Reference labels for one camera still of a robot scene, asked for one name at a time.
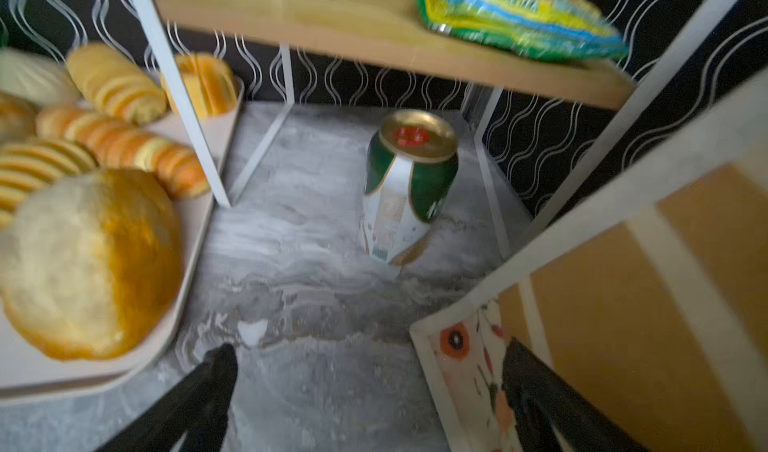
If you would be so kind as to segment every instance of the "bread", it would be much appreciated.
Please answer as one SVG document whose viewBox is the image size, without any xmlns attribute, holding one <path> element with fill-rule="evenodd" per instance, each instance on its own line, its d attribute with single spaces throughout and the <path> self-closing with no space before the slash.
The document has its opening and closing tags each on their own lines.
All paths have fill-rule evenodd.
<svg viewBox="0 0 768 452">
<path fill-rule="evenodd" d="M 11 48 L 0 48 L 0 91 L 36 108 L 72 104 L 80 98 L 69 73 L 56 61 Z"/>
<path fill-rule="evenodd" d="M 27 199 L 0 235 L 5 314 L 48 357 L 116 357 L 173 304 L 181 246 L 174 205 L 148 173 L 64 178 Z"/>
<path fill-rule="evenodd" d="M 106 44 L 91 42 L 69 54 L 67 70 L 83 97 L 111 117 L 141 125 L 168 110 L 163 90 Z"/>
<path fill-rule="evenodd" d="M 34 136 L 34 107 L 24 99 L 0 92 L 0 143 Z"/>
<path fill-rule="evenodd" d="M 50 108 L 38 114 L 37 129 L 40 137 L 78 141 L 102 166 L 153 173 L 173 198 L 197 197 L 209 189 L 191 147 L 102 113 L 74 106 Z"/>
<path fill-rule="evenodd" d="M 211 54 L 189 54 L 176 56 L 176 64 L 199 119 L 227 113 L 237 105 L 234 76 L 224 61 Z M 160 83 L 168 94 L 170 108 L 178 113 L 174 98 L 162 76 Z"/>
<path fill-rule="evenodd" d="M 87 149 L 69 140 L 32 140 L 0 148 L 0 229 L 35 191 L 97 167 Z"/>
</svg>

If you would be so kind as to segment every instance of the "green and yellow package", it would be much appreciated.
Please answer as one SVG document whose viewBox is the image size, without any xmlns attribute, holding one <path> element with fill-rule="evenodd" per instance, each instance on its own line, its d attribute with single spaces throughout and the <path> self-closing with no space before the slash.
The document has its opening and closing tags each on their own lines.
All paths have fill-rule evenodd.
<svg viewBox="0 0 768 452">
<path fill-rule="evenodd" d="M 627 55 L 618 31 L 586 0 L 416 0 L 426 26 L 541 61 Z"/>
</svg>

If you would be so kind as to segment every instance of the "tray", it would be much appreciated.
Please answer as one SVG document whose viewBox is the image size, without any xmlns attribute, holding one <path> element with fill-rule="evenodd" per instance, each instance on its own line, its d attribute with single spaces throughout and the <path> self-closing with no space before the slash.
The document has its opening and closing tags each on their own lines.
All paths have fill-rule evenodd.
<svg viewBox="0 0 768 452">
<path fill-rule="evenodd" d="M 200 121 L 208 148 L 219 174 L 226 162 L 243 101 L 243 82 L 237 78 L 239 94 L 237 107 L 227 114 Z M 180 117 L 169 113 L 158 122 L 144 127 L 182 143 L 190 143 Z M 181 219 L 184 238 L 184 279 L 176 303 L 159 321 L 147 338 L 135 349 L 106 361 L 53 360 L 14 331 L 5 314 L 0 313 L 0 405 L 26 403 L 35 400 L 91 394 L 112 388 L 128 380 L 153 362 L 174 337 L 192 275 L 203 244 L 210 213 L 214 207 L 213 194 L 195 199 L 174 201 Z"/>
</svg>

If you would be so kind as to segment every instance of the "can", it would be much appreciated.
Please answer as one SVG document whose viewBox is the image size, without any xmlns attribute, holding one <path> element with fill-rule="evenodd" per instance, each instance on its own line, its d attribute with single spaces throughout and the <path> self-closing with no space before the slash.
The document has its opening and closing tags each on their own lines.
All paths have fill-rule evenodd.
<svg viewBox="0 0 768 452">
<path fill-rule="evenodd" d="M 366 253 L 394 265 L 421 255 L 458 171 L 456 132 L 424 111 L 384 118 L 368 146 L 362 198 Z"/>
</svg>

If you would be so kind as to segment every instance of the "can label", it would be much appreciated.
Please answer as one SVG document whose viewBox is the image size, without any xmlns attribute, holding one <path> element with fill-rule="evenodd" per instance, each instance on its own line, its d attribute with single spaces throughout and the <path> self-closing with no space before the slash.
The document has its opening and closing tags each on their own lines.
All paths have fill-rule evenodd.
<svg viewBox="0 0 768 452">
<path fill-rule="evenodd" d="M 420 254 L 458 170 L 456 155 L 444 163 L 418 163 L 396 155 L 374 135 L 368 150 L 362 198 L 362 241 L 366 252 L 403 264 Z"/>
</svg>

